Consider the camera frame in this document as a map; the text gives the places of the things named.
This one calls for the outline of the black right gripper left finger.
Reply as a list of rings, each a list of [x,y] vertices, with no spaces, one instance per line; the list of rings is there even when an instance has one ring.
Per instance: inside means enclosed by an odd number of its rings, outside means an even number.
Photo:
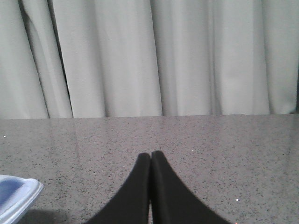
[[[141,153],[128,178],[88,224],[147,224],[149,219],[150,155]]]

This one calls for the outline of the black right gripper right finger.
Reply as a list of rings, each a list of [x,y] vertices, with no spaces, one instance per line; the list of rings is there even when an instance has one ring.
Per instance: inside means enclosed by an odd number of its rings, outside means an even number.
[[[151,155],[151,207],[155,224],[227,224],[181,181],[161,151]]]

